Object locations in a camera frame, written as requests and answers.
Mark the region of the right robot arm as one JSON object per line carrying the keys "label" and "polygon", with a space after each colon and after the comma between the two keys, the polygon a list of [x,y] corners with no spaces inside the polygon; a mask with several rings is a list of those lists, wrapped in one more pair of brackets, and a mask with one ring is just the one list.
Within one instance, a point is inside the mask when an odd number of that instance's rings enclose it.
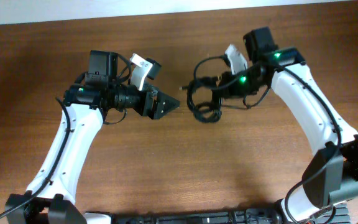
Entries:
{"label": "right robot arm", "polygon": [[334,109],[294,47],[281,49],[270,29],[247,33],[246,54],[230,45],[223,60],[222,98],[254,95],[265,86],[288,106],[313,155],[299,183],[275,204],[274,223],[331,223],[338,206],[358,197],[358,132]]}

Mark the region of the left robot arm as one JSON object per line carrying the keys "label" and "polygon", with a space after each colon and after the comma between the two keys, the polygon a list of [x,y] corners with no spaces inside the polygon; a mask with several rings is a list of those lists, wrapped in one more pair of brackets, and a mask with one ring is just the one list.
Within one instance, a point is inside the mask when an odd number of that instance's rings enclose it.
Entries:
{"label": "left robot arm", "polygon": [[9,223],[112,223],[106,212],[81,213],[76,189],[93,139],[107,125],[110,109],[160,119],[179,107],[178,100],[148,84],[161,65],[133,54],[92,50],[89,69],[65,92],[62,118],[49,152],[24,194],[12,194],[3,216]]}

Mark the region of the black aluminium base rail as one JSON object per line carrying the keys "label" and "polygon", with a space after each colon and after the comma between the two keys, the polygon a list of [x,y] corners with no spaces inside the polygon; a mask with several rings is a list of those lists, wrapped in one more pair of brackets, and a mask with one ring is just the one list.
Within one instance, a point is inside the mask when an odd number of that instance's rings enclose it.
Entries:
{"label": "black aluminium base rail", "polygon": [[[113,224],[284,224],[290,223],[278,210],[278,206],[248,208],[247,210],[227,210],[212,213],[183,213],[176,215],[113,215]],[[301,223],[312,224],[351,224],[349,210],[345,203],[336,205],[336,212],[325,209]]]}

